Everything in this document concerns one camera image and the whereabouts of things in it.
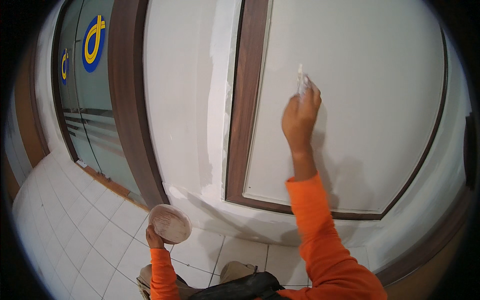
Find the blue circular logo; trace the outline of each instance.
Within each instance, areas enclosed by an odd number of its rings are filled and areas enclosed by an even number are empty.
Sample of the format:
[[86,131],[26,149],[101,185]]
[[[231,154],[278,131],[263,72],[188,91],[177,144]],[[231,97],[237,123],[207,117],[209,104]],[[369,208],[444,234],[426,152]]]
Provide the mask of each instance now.
[[61,83],[63,83],[63,85],[67,85],[68,61],[68,52],[65,48],[61,53]]
[[101,15],[90,22],[85,31],[83,42],[82,61],[87,72],[95,71],[102,56],[103,43],[105,42],[105,20]]

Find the orange sleeve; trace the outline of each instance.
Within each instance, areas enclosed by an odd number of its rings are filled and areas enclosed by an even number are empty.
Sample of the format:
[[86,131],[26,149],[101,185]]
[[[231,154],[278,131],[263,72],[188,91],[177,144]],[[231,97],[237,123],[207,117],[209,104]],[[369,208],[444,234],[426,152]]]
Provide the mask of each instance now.
[[318,173],[306,181],[291,178],[286,186],[302,237],[300,255],[312,288],[278,293],[290,299],[387,299],[378,278],[342,245]]
[[152,280],[150,281],[151,300],[180,300],[175,284],[177,275],[173,270],[170,252],[165,249],[150,249],[152,255]]

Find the wall putty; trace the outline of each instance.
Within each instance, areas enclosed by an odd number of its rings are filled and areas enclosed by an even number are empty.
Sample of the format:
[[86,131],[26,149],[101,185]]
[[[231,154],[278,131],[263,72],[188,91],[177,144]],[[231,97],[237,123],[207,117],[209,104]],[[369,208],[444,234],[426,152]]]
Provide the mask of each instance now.
[[[54,113],[51,45],[59,3],[38,40],[36,92],[51,151],[65,147]],[[145,97],[156,158],[171,203],[195,227],[249,240],[298,245],[295,218],[224,202],[231,86],[240,0],[150,1],[145,25]],[[381,221],[336,221],[348,247],[366,245],[382,268],[417,242],[463,184],[462,141],[468,90],[449,46],[449,91],[419,175]]]

